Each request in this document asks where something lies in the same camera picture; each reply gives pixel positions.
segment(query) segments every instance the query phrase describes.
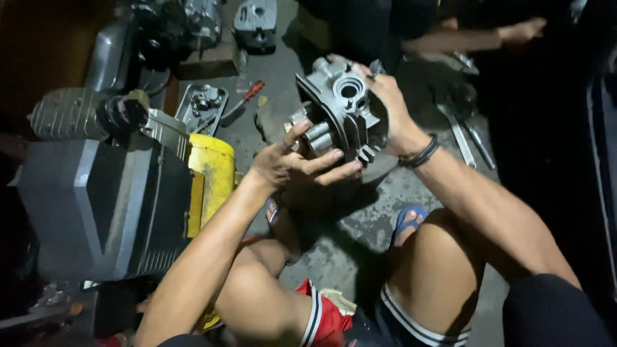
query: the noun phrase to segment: wrench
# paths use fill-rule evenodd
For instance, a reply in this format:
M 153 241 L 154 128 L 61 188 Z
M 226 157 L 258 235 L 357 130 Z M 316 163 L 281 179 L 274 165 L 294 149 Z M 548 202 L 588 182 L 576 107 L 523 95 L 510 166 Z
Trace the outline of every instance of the wrench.
M 476 161 L 473 159 L 471 149 L 467 144 L 467 140 L 465 139 L 463 130 L 461 130 L 461 126 L 458 123 L 456 116 L 453 114 L 452 109 L 444 104 L 437 104 L 437 108 L 441 111 L 441 113 L 444 114 L 446 118 L 448 118 L 448 122 L 450 122 L 450 126 L 452 126 L 454 138 L 456 139 L 457 145 L 460 148 L 461 154 L 463 155 L 463 160 L 465 160 L 465 164 L 467 164 L 467 166 L 471 167 L 472 169 L 475 169 Z

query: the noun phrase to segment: person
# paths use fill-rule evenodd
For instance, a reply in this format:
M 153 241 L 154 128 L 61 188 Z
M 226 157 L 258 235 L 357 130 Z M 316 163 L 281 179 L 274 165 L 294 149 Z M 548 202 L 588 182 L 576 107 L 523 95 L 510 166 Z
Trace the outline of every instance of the person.
M 296 177 L 319 185 L 361 174 L 358 162 L 337 163 L 338 150 L 311 161 L 291 150 L 308 125 L 294 126 L 265 148 L 224 205 L 168 271 L 137 331 L 137 347 L 208 346 L 189 335 L 204 308 L 214 305 L 233 335 L 250 346 L 465 345 L 485 263 L 510 284 L 503 306 L 507 346 L 614 346 L 576 274 L 542 219 L 504 187 L 434 148 L 407 112 L 393 77 L 355 71 L 385 103 L 389 148 L 443 204 L 426 215 L 409 205 L 399 214 L 390 251 L 396 262 L 375 298 L 374 317 L 343 316 L 310 281 L 297 290 L 276 276 L 300 254 L 294 221 L 268 197 Z M 244 243 L 268 201 L 272 238 Z
M 402 54 L 467 53 L 517 46 L 542 36 L 547 23 L 541 17 L 526 17 L 516 23 L 510 23 L 511 19 L 486 20 L 484 17 L 497 15 L 485 14 L 488 10 L 499 12 L 501 17 L 504 17 L 502 12 L 508 12 L 496 11 L 495 7 L 499 6 L 482 1 L 477 6 L 447 0 L 298 0 L 298 3 L 312 15 L 312 20 L 327 23 L 334 36 L 334 52 L 366 65 L 379 59 L 388 73 L 397 68 Z M 506 4 L 515 5 L 516 10 L 524 7 L 515 2 L 503 6 Z M 475 7 L 487 9 L 478 11 Z M 537 13 L 531 8 L 525 12 L 530 16 Z

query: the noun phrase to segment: wristband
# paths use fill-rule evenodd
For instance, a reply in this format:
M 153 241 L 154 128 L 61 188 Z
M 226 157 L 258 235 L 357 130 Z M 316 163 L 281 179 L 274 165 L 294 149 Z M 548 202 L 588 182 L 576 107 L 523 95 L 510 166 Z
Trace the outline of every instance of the wristband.
M 400 158 L 399 164 L 405 167 L 409 167 L 410 169 L 417 169 L 422 164 L 428 162 L 433 153 L 437 151 L 439 148 L 439 142 L 437 141 L 437 135 L 429 134 L 432 138 L 431 142 L 429 142 L 428 146 L 425 147 L 420 153 L 418 153 L 415 157 L 411 159 Z

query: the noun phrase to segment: black shorts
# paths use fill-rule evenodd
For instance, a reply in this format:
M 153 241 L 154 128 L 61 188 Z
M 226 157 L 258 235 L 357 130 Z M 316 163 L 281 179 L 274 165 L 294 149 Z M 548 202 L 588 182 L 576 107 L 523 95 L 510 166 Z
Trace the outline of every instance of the black shorts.
M 505 346 L 614 347 L 587 295 L 560 277 L 536 275 L 513 283 L 503 305 Z M 470 331 L 445 336 L 420 326 L 392 299 L 387 286 L 375 316 L 356 312 L 348 340 L 391 347 L 461 347 Z

